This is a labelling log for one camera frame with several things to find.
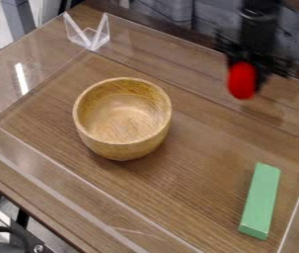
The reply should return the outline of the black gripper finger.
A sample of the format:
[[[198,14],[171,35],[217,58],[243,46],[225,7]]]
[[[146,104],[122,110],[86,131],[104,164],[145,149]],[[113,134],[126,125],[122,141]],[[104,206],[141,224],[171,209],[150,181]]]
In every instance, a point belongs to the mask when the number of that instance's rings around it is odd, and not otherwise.
[[[262,89],[263,84],[267,81],[267,78],[269,78],[271,72],[269,71],[267,68],[265,68],[262,66],[258,66],[255,68],[255,72],[257,72],[257,78],[255,78],[255,89],[254,89],[254,91],[259,92],[261,89]]]

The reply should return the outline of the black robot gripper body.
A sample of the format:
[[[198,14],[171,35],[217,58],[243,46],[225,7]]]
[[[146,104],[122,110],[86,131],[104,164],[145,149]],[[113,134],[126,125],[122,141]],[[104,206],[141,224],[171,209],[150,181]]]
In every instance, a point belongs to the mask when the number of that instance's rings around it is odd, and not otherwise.
[[[261,75],[294,74],[294,57],[289,47],[277,38],[278,6],[243,6],[239,10],[239,26],[221,28],[215,32],[215,50],[227,57],[229,66],[243,61]]]

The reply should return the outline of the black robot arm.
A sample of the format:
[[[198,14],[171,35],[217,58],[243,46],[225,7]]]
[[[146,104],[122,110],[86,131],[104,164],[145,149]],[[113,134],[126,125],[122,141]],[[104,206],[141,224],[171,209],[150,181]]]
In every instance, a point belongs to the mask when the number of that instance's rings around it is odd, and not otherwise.
[[[250,99],[270,75],[289,78],[294,73],[290,48],[277,37],[282,5],[284,0],[243,0],[241,26],[215,32],[215,50],[227,58],[227,89],[237,99]]]

